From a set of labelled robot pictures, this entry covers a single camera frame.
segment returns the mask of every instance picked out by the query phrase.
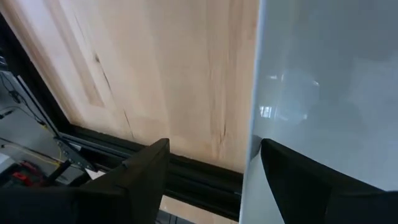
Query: wood grain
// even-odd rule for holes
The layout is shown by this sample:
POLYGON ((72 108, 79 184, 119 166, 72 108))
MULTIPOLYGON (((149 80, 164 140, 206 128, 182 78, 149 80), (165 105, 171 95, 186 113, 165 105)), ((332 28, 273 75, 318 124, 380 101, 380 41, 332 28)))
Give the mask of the wood grain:
POLYGON ((258 0, 0 1, 71 123, 143 144, 170 138, 174 154, 238 172, 257 10, 258 0))

